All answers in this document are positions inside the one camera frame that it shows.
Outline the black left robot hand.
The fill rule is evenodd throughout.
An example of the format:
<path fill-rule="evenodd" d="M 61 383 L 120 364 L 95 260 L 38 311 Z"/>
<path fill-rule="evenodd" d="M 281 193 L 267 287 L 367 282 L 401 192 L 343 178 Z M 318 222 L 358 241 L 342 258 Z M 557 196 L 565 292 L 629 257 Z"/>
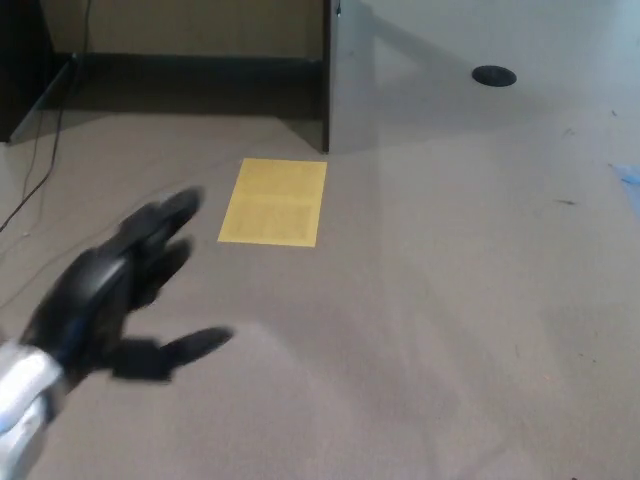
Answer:
<path fill-rule="evenodd" d="M 176 369 L 210 354 L 234 335 L 210 327 L 162 344 L 125 337 L 127 317 L 152 304 L 189 260 L 193 242 L 178 231 L 199 211 L 198 187 L 148 203 L 104 243 L 81 253 L 56 280 L 19 338 L 49 354 L 71 386 L 108 370 L 118 379 L 168 382 Z"/>

